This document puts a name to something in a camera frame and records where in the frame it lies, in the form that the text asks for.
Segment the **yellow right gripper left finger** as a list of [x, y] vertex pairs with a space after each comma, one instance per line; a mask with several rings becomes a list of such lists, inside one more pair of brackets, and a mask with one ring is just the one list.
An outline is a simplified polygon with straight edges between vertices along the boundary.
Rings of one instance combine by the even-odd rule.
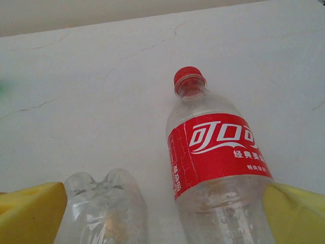
[[54, 243], [66, 205], [61, 182], [1, 193], [1, 243]]

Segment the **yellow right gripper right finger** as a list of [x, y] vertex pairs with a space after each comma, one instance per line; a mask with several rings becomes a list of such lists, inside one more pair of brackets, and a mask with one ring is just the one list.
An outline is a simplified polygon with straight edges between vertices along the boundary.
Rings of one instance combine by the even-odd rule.
[[324, 243], [324, 195], [272, 183], [263, 209], [276, 243]]

